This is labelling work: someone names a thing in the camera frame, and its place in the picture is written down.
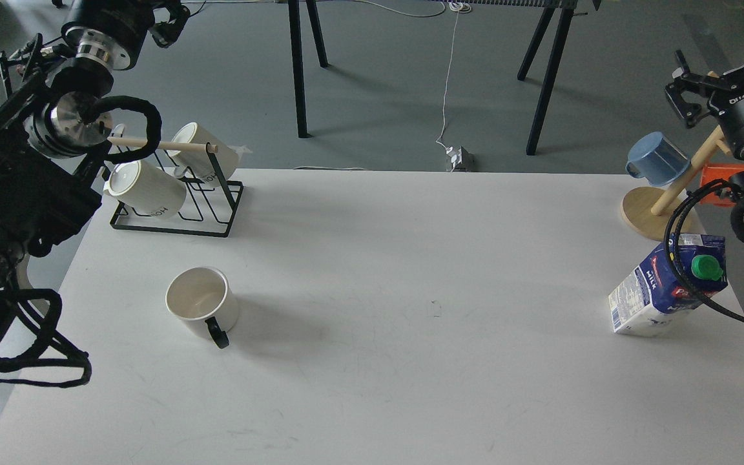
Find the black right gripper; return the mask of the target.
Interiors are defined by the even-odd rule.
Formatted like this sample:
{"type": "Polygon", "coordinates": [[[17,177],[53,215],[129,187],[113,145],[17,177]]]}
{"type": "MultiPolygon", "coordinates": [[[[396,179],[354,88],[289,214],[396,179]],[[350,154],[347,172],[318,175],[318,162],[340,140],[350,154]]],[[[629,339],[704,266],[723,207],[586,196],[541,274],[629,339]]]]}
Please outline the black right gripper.
{"type": "Polygon", "coordinates": [[[665,99],[674,114],[693,129],[708,116],[705,102],[708,100],[709,112],[717,119],[723,130],[727,145],[736,159],[744,159],[744,66],[726,73],[727,90],[716,90],[712,94],[709,87],[710,76],[693,73],[682,50],[674,51],[676,68],[671,73],[671,82],[665,85],[665,99]]]}

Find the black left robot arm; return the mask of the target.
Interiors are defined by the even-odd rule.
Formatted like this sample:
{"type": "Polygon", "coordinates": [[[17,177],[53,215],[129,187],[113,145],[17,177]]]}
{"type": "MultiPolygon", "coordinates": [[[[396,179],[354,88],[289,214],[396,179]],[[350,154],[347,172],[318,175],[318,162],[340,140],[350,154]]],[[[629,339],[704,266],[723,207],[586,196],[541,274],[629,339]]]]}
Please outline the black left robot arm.
{"type": "Polygon", "coordinates": [[[142,161],[161,142],[162,118],[142,98],[112,96],[145,38],[174,44],[190,10],[180,1],[74,1],[61,44],[41,34],[0,55],[0,384],[76,388],[88,353],[58,331],[53,289],[20,288],[17,271],[75,236],[101,206],[92,182],[106,162],[142,161]]]}

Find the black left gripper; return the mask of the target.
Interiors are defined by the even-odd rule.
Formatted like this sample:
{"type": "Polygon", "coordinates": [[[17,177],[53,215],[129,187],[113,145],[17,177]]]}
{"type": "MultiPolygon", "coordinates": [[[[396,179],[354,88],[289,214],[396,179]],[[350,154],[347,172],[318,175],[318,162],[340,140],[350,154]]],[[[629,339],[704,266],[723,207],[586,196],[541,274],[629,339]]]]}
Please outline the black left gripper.
{"type": "Polygon", "coordinates": [[[183,3],[162,1],[74,1],[60,34],[78,59],[90,59],[107,70],[136,65],[145,36],[167,49],[177,42],[190,18],[183,3]],[[167,21],[154,22],[154,11],[165,9],[167,21]]]}

